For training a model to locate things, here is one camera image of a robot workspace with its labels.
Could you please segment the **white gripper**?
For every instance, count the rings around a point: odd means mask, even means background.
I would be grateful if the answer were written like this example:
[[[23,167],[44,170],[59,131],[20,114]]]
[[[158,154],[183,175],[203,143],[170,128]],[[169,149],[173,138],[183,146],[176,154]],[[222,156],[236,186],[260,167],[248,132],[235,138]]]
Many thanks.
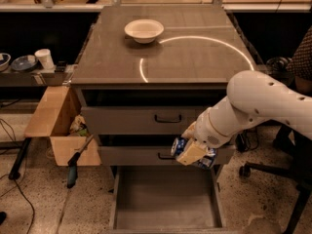
[[[182,137],[190,139],[184,150],[176,157],[176,160],[188,166],[203,158],[209,148],[219,148],[230,140],[229,136],[221,134],[211,121],[211,108],[201,113],[196,122],[193,122],[182,133]]]

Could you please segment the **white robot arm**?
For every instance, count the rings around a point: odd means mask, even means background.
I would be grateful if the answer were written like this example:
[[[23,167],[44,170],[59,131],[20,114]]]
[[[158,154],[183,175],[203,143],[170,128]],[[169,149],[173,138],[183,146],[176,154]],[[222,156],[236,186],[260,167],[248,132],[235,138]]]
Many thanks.
[[[269,120],[311,139],[312,97],[293,91],[262,72],[239,72],[229,80],[226,97],[203,111],[182,134],[187,143],[176,160],[184,166],[191,165],[239,132]]]

